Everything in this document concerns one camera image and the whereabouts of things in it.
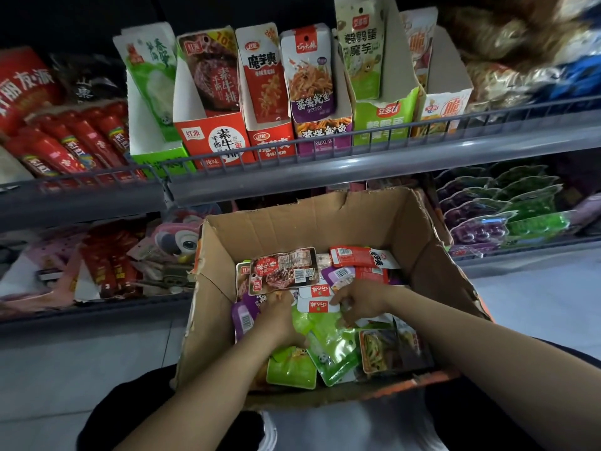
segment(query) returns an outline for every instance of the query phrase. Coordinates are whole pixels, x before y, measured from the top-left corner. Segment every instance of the hand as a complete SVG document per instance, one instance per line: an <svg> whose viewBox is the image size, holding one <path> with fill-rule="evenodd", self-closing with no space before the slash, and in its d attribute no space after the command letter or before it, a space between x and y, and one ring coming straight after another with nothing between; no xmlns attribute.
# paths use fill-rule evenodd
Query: hand
<svg viewBox="0 0 601 451"><path fill-rule="evenodd" d="M351 307L342 312L342 318L347 326L352 326L360 318L375 318L383 313L391 313L389 298L402 289L373 280L353 280L350 285L339 289L330 303L336 305L344 302Z"/></svg>
<svg viewBox="0 0 601 451"><path fill-rule="evenodd" d="M309 347L306 336L296 332L292 324L293 302L290 291L275 291L267 295L267 300L259 308L252 330L260 333L272 350L285 346Z"/></svg>

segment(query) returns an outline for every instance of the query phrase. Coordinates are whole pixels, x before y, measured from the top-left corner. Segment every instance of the person's left hand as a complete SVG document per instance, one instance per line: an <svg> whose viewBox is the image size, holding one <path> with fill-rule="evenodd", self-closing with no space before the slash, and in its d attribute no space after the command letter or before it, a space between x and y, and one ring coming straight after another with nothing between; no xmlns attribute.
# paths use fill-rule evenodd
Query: person's left hand
<svg viewBox="0 0 601 451"><path fill-rule="evenodd" d="M296 332L292 324L292 303L294 296L290 291L275 291L267 295L261 304L260 313L252 330L260 333L272 346L272 349L285 346L309 347L305 335Z"/></svg>

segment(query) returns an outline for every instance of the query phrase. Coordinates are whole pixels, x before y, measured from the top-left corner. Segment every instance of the dark background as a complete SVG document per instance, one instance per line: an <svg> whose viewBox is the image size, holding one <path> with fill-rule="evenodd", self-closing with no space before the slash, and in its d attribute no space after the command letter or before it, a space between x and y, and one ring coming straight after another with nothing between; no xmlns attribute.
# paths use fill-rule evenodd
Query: dark background
<svg viewBox="0 0 601 451"><path fill-rule="evenodd" d="M397 0L401 10L434 0ZM0 49L31 45L49 52L117 56L121 28L167 21L176 35L275 22L280 32L317 22L335 27L334 0L3 0Z"/></svg>

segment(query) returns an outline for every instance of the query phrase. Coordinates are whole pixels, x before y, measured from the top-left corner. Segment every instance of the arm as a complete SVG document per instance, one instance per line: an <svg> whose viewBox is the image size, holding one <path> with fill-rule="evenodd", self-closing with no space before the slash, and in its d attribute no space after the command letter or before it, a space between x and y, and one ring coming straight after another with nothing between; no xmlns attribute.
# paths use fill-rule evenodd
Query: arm
<svg viewBox="0 0 601 451"><path fill-rule="evenodd" d="M547 449L598 449L601 371L547 343L425 298L408 288L356 280L344 320L391 313L477 384Z"/></svg>
<svg viewBox="0 0 601 451"><path fill-rule="evenodd" d="M267 298L254 327L217 362L177 391L117 451L214 450L244 405L252 379L282 346L306 346L292 324L292 295Z"/></svg>

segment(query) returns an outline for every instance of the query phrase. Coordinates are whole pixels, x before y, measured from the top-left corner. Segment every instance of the person's right hand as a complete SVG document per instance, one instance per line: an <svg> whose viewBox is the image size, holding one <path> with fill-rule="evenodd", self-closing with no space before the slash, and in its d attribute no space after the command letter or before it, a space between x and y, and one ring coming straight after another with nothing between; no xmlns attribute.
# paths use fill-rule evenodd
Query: person's right hand
<svg viewBox="0 0 601 451"><path fill-rule="evenodd" d="M391 297L400 293L400 288L373 280L353 280L350 285L339 289L330 304L348 304L350 310L343 311L342 318L347 326L352 326L360 318L392 313Z"/></svg>

